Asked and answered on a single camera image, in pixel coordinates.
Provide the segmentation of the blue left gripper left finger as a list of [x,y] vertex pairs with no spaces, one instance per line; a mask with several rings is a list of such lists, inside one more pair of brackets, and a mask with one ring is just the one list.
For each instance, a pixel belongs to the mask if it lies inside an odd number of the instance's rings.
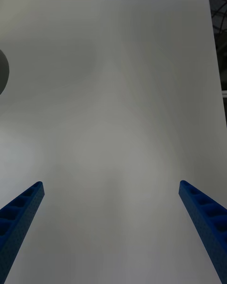
[[0,283],[5,283],[33,218],[44,197],[36,182],[0,210]]

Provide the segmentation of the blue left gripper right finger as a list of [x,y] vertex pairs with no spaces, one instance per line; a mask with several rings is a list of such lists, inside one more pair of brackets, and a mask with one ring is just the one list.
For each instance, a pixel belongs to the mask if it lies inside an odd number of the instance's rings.
[[227,283],[227,210],[185,180],[179,196],[200,236],[221,283]]

